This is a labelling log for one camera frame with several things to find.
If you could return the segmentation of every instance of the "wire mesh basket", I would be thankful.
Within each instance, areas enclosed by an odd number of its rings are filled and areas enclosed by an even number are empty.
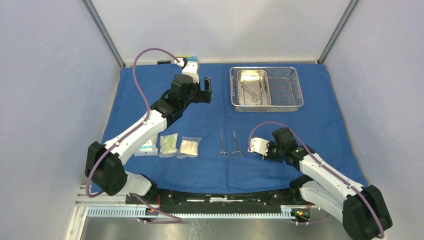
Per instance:
[[[230,83],[238,112],[295,112],[304,104],[294,67],[233,67]]]

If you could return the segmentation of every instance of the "surgical instrument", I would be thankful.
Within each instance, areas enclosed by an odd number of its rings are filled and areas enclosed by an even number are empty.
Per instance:
[[[224,157],[228,158],[228,156],[230,155],[229,152],[225,151],[225,147],[224,147],[224,133],[221,132],[221,150],[219,152],[216,153],[216,157],[220,158],[221,154],[224,154]]]
[[[261,105],[262,101],[261,101],[261,96],[256,95],[256,93],[254,91],[252,91],[250,89],[250,87],[246,86],[246,84],[244,82],[240,83],[240,86],[246,90],[247,93],[249,93],[252,96],[252,102],[256,103],[256,105]]]
[[[232,135],[234,136],[234,151],[232,151],[229,155],[232,158],[235,158],[237,153],[240,153],[240,156],[244,158],[246,156],[245,151],[240,151],[239,143],[237,142],[236,132],[233,130]]]

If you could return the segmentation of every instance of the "gray wall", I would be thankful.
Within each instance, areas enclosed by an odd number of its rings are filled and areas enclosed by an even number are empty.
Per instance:
[[[354,152],[393,219],[387,239],[422,239],[424,4],[360,1],[326,65]]]
[[[164,48],[201,62],[316,60],[349,0],[92,0],[125,62]],[[160,52],[139,62],[155,63]]]
[[[0,5],[0,239],[60,240],[119,69],[80,0]]]

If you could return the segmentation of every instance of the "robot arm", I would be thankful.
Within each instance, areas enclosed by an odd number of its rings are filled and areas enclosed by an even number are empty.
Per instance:
[[[355,188],[369,202],[384,230],[393,225],[378,188],[373,185],[364,187],[347,178],[307,146],[313,158],[302,145],[297,144],[288,128],[280,128],[272,135],[275,141],[252,138],[249,152],[259,153],[264,160],[286,161],[305,174],[290,183],[293,198],[314,203],[333,215],[352,239],[373,239],[379,235],[379,229],[370,211],[353,190]]]
[[[101,155],[115,145],[103,158],[92,177],[92,181],[106,194],[113,196],[118,192],[125,192],[144,196],[149,191],[151,182],[142,175],[125,171],[124,165],[141,145],[181,118],[191,103],[211,102],[211,81],[205,77],[204,90],[201,90],[198,69],[196,61],[184,59],[183,74],[176,75],[170,89],[150,106],[148,119],[145,114],[120,135],[104,144],[95,141],[88,147],[85,165],[87,177]],[[119,141],[129,132],[130,135]]]

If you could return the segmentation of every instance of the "plastic bag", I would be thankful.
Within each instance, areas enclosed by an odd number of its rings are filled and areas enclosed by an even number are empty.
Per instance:
[[[158,141],[158,135],[153,136],[145,144],[143,144],[137,151],[134,152],[134,156],[157,156],[158,148],[156,142]]]
[[[199,144],[201,137],[182,137],[179,152],[176,155],[177,159],[195,158],[199,155]]]
[[[160,152],[159,157],[169,158],[177,154],[178,133],[172,135],[160,136]]]

